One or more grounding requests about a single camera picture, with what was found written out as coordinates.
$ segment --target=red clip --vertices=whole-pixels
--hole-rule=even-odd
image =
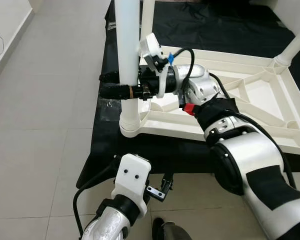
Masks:
[[[184,105],[183,111],[185,111],[186,113],[188,113],[191,116],[194,116],[195,114],[194,114],[193,110],[194,110],[195,106],[196,105],[193,103],[187,103]]]

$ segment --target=white pipe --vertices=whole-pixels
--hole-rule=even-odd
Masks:
[[[116,42],[121,85],[138,84],[139,70],[139,0],[115,0]],[[138,99],[121,100],[121,132],[136,131],[141,124]]]
[[[146,36],[152,33],[155,2],[155,0],[143,0],[140,40],[145,39]]]
[[[277,63],[282,66],[290,66],[292,59],[300,51],[300,32],[295,36],[295,38],[290,42],[290,44],[285,48],[285,50],[276,56],[274,59]]]

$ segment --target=person's foot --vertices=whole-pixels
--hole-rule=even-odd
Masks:
[[[152,224],[152,240],[164,240],[164,231],[162,225],[165,221],[157,217]]]

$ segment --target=black cloth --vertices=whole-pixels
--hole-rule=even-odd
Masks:
[[[114,1],[105,16],[106,41],[102,73],[118,71]],[[294,38],[266,6],[247,1],[156,2],[153,32],[163,46],[190,47],[273,58]],[[300,52],[289,68],[300,89]],[[100,87],[111,83],[101,83]],[[119,130],[121,103],[98,98],[93,125],[91,152],[77,181],[79,188],[105,168],[115,154],[139,154],[152,164],[152,173],[211,173],[210,150],[204,142],[140,134],[125,138]],[[292,170],[300,172],[300,156],[288,154]],[[102,182],[114,177],[106,174]]]

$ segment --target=tile floor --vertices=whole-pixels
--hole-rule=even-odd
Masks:
[[[44,0],[0,76],[0,240],[78,239],[72,198],[90,151],[108,5]],[[82,194],[84,224],[112,189],[110,179]],[[149,209],[129,240],[151,240],[157,216],[193,240],[265,239],[242,199],[210,174],[177,174],[166,201]]]

